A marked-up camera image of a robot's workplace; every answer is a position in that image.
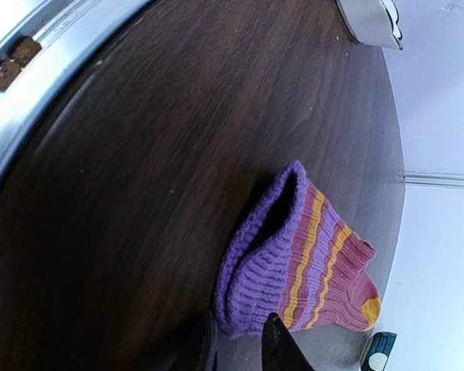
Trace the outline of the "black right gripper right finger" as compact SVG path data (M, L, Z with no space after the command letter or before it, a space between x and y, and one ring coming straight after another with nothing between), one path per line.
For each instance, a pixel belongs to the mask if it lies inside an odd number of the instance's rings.
M268 316L263 327L261 367L266 371L313 371L284 322L274 312Z

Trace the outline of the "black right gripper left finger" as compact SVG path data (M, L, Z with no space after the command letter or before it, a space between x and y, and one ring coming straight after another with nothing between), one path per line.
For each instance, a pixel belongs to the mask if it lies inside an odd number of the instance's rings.
M170 370L211 371L217 369L219 329L211 311L202 313L177 353Z

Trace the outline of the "purple orange striped sock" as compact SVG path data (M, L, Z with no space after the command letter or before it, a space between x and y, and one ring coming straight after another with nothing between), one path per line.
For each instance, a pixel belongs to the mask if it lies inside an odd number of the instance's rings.
M232 338L258 337L274 313L292 332L320 325L369 331L380 316L367 273L374 255L292 162L225 251L214 297L219 326Z

